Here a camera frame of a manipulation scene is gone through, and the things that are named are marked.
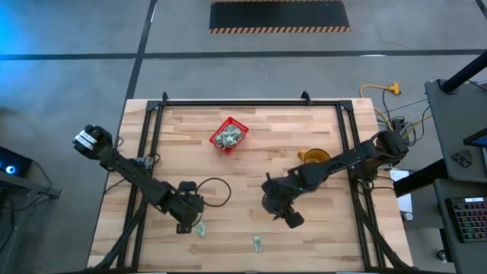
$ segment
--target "red basket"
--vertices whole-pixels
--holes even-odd
[[[232,148],[220,148],[216,145],[216,141],[215,141],[215,138],[218,134],[220,134],[224,128],[226,128],[228,125],[234,125],[236,126],[237,128],[239,128],[241,131],[242,131],[242,138],[240,138],[240,140],[237,141],[237,144],[235,144]],[[235,150],[235,148],[238,146],[238,144],[240,144],[240,142],[242,142],[242,140],[244,140],[245,136],[247,135],[247,132],[249,131],[249,128],[244,126],[242,123],[238,122],[237,120],[235,120],[233,117],[228,117],[222,124],[221,126],[218,128],[218,130],[213,133],[212,137],[210,137],[210,142],[216,147],[218,148],[219,150],[223,151],[226,155],[230,155],[231,152],[233,150]]]

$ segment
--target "gray floor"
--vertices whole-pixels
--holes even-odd
[[[210,35],[210,1],[159,0],[146,52],[481,49],[487,20],[470,0],[344,0],[351,33]],[[149,0],[0,2],[0,54],[136,53]],[[389,108],[425,98],[423,83],[448,78],[475,56],[145,60],[135,98],[357,97],[364,84],[392,84]],[[80,270],[88,258],[107,174],[71,147],[87,123],[116,133],[134,60],[0,62],[0,145],[39,161],[61,198],[39,206],[25,231],[18,273]],[[487,79],[487,73],[476,76]],[[383,109],[381,91],[367,90]],[[393,112],[412,119],[427,107]],[[400,167],[441,157],[434,123]],[[413,196],[415,208],[429,195]],[[406,226],[415,265],[452,271],[434,257],[438,230],[417,213]]]

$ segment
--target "wooden table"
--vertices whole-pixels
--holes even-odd
[[[372,102],[352,100],[360,140],[369,139],[378,130]],[[127,101],[119,133],[125,139],[119,150],[127,158],[136,156],[146,102]],[[228,116],[250,128],[231,156],[223,155],[208,142]],[[348,136],[353,147],[350,132]],[[154,177],[174,186],[181,180],[200,183],[209,177],[220,177],[231,185],[232,196],[224,207],[205,208],[205,238],[200,238],[196,229],[191,234],[176,234],[176,221],[150,207],[139,270],[363,270],[345,171],[332,175],[315,193],[297,199],[294,208],[306,220],[298,228],[291,230],[282,219],[273,221],[273,215],[261,206],[260,187],[266,172],[277,177],[299,165],[300,148],[323,148],[332,156],[343,153],[333,107],[165,107],[158,140],[161,161],[154,166]],[[120,179],[120,175],[111,174],[107,187]],[[375,185],[392,183],[382,179]],[[124,182],[105,195],[88,266],[100,262],[120,235],[129,189],[130,184]],[[205,201],[215,204],[222,202],[228,191],[215,181],[207,183],[200,193]],[[380,232],[401,259],[412,265],[394,192],[378,189],[372,194]],[[254,252],[254,235],[262,238],[261,253]],[[372,262],[376,262],[370,235],[368,243]],[[132,257],[131,249],[129,245],[128,258]]]

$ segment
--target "floor mat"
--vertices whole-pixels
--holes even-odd
[[[349,32],[340,0],[217,0],[210,33]]]

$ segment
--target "orange mug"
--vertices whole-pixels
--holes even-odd
[[[328,161],[331,157],[328,152],[320,148],[312,148],[309,151],[301,150],[298,152],[298,158],[305,164],[309,163],[323,163]]]

